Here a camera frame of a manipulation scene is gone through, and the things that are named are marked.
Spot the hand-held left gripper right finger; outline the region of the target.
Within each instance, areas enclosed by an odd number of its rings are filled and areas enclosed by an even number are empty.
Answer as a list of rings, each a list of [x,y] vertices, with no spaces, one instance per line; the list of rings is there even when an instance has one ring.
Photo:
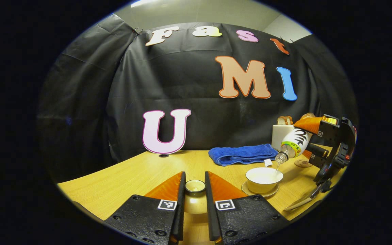
[[[290,224],[262,195],[247,195],[205,172],[209,238],[216,245],[251,245]]]

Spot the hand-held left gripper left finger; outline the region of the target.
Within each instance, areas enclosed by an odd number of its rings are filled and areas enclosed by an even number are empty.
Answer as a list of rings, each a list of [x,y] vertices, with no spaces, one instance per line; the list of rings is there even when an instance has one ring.
[[[147,194],[128,198],[105,222],[149,245],[177,245],[183,240],[186,174],[181,171]]]

